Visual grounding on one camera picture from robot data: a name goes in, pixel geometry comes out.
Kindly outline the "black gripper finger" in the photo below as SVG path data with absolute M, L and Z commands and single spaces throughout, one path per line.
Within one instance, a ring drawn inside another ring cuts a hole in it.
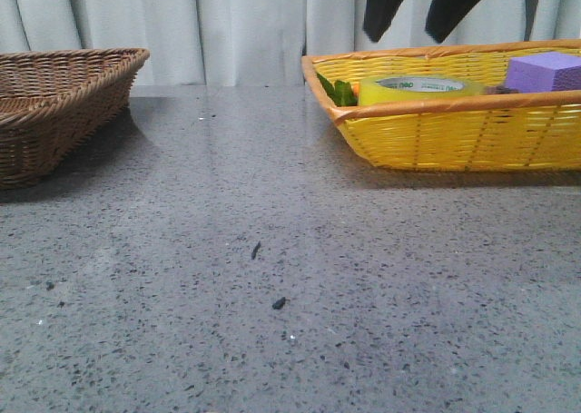
M 388 31 L 404 0 L 366 0 L 363 31 L 372 43 L 377 43 Z
M 432 0 L 425 30 L 438 44 L 443 43 L 455 27 L 481 0 Z

